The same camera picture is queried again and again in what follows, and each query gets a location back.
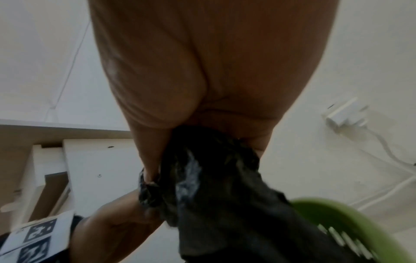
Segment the skin crease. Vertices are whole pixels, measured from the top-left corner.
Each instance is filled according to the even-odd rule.
[[[261,156],[325,49],[337,0],[89,0],[111,90],[146,171],[171,130],[202,125]],[[100,208],[71,238],[71,262],[116,263],[161,224],[138,192]]]

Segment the green bucket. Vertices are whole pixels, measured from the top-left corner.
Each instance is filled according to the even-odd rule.
[[[378,263],[415,262],[393,237],[354,208],[322,198],[301,198],[291,203],[321,230],[335,229],[337,233],[346,233],[356,245],[364,245]]]

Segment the green trash can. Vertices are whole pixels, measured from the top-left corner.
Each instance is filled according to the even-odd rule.
[[[339,236],[349,237],[350,240],[344,240],[345,245],[351,241],[357,247],[364,245],[376,262],[415,262],[393,237],[354,208],[322,198],[300,198],[291,203],[304,218],[322,231],[333,233],[336,230]]]

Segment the white power adapter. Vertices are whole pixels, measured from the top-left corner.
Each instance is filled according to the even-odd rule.
[[[364,127],[367,124],[365,110],[368,106],[357,97],[332,104],[323,114],[326,125],[337,130],[343,125]]]

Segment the black garbage bag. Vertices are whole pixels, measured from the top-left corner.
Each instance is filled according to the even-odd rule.
[[[179,127],[157,185],[141,175],[139,200],[178,228],[179,252],[189,263],[368,262],[302,218],[258,169],[255,152],[238,140]]]

